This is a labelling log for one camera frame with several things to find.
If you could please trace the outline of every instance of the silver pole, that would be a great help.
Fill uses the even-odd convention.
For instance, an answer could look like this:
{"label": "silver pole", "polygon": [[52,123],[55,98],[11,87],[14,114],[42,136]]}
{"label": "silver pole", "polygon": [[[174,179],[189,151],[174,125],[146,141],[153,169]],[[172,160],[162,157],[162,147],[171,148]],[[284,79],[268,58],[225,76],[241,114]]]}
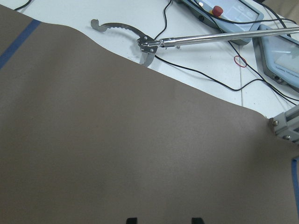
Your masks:
{"label": "silver pole", "polygon": [[160,39],[159,41],[146,42],[143,43],[143,46],[176,47],[176,46],[183,46],[183,45],[190,45],[190,44],[197,44],[197,43],[232,41],[232,40],[239,40],[243,38],[294,34],[298,32],[299,32],[299,27],[295,27],[295,28],[245,31],[245,32],[237,32],[237,33],[187,36],[187,37],[177,37],[177,38],[165,38],[165,39]]}

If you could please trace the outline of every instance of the white surface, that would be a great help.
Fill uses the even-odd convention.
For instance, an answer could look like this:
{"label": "white surface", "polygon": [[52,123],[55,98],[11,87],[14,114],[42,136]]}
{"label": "white surface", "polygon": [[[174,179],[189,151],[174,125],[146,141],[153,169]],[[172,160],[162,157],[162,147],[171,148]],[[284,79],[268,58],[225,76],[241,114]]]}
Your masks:
{"label": "white surface", "polygon": [[[263,7],[252,0],[247,1],[264,12],[265,19],[271,19]],[[12,9],[26,2],[27,0],[0,0],[0,4]],[[90,20],[98,19],[100,24],[126,23],[155,37],[164,28],[162,12],[167,3],[168,0],[32,0],[29,6],[19,12],[42,22],[73,27],[102,47],[138,63],[142,54],[136,44],[135,34],[123,29],[109,29],[105,33],[100,33],[91,28]],[[168,28],[160,38],[219,33],[218,30],[199,22],[184,5],[173,2],[166,12]],[[273,22],[265,24],[277,27]],[[255,54],[253,43],[236,47],[247,62],[262,73],[260,56],[258,53]],[[180,49],[159,49],[157,55],[172,63],[200,70],[233,88],[240,88],[248,81],[257,78],[257,75],[248,68],[240,68],[234,63],[236,53],[227,42],[183,46]],[[293,107],[261,82],[254,82],[242,91],[233,92],[201,74],[169,66],[157,59],[149,68],[228,102],[253,109],[268,118]],[[299,98],[299,93],[290,87],[280,86],[264,74],[263,76],[283,93]]]}

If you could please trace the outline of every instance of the red button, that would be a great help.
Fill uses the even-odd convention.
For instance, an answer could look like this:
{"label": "red button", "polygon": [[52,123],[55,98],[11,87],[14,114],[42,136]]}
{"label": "red button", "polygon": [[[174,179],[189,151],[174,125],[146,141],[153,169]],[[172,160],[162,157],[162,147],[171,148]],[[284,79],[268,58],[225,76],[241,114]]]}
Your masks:
{"label": "red button", "polygon": [[219,17],[223,13],[223,9],[220,6],[215,6],[212,10],[212,13],[214,16]]}

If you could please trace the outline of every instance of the screw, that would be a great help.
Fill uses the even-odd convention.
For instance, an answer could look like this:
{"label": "screw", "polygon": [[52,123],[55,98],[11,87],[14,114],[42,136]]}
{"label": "screw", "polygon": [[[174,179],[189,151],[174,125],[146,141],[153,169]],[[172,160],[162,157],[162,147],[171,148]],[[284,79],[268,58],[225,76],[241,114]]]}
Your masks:
{"label": "screw", "polygon": [[284,139],[285,139],[285,140],[290,140],[290,139],[291,139],[291,136],[290,136],[290,135],[285,135],[285,136],[284,136]]}
{"label": "screw", "polygon": [[273,121],[273,126],[274,126],[274,127],[278,126],[278,124],[279,124],[279,121],[278,121],[278,120]]}

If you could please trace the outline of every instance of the blue tape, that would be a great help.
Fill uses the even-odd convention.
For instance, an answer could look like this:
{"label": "blue tape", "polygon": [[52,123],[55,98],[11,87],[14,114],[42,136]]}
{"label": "blue tape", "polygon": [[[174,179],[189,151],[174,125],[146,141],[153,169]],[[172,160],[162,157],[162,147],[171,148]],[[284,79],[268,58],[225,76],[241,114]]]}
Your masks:
{"label": "blue tape", "polygon": [[14,42],[4,51],[0,56],[0,69],[9,61],[17,49],[25,42],[25,40],[32,34],[41,22],[32,20],[31,23],[21,32]]}
{"label": "blue tape", "polygon": [[293,178],[295,200],[297,205],[297,213],[299,216],[299,183],[298,183],[298,175],[297,175],[298,161],[299,161],[299,157],[292,159],[292,178]]}

